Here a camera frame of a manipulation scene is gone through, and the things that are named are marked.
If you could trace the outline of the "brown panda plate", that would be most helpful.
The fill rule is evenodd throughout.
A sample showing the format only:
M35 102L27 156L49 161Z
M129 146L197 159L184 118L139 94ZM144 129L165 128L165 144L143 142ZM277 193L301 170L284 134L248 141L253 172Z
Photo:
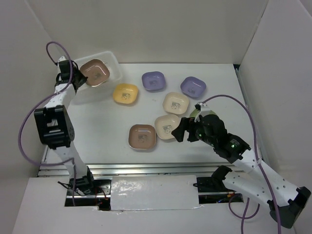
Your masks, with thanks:
M87 77L86 84L91 87L99 86L110 77L107 66L99 59L92 59L80 67L81 73Z
M138 151L152 151L156 145L156 130L152 125L135 124L129 130L129 146Z

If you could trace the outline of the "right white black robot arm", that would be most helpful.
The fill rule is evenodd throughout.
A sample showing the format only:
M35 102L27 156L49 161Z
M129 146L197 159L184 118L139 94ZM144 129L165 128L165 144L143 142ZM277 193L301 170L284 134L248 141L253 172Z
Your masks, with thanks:
M261 159L240 137L228 133L224 122L217 115L183 117L172 135L178 142L188 132L188 141L203 141L230 164L247 173L247 180L226 166L220 166L212 175L212 185L218 191L226 188L253 199L269 210L270 216L284 228L292 228L305 208L311 192L297 187L280 176Z

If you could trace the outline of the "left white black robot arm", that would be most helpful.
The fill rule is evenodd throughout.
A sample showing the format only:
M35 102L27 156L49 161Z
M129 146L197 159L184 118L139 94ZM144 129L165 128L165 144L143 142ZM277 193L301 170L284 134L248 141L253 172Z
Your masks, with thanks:
M43 108L34 111L36 126L42 144L54 151L68 170L69 188L77 193L92 195L96 182L89 167L82 161L74 145L75 130L67 108L77 90L86 81L75 62L64 56L57 62L55 95Z

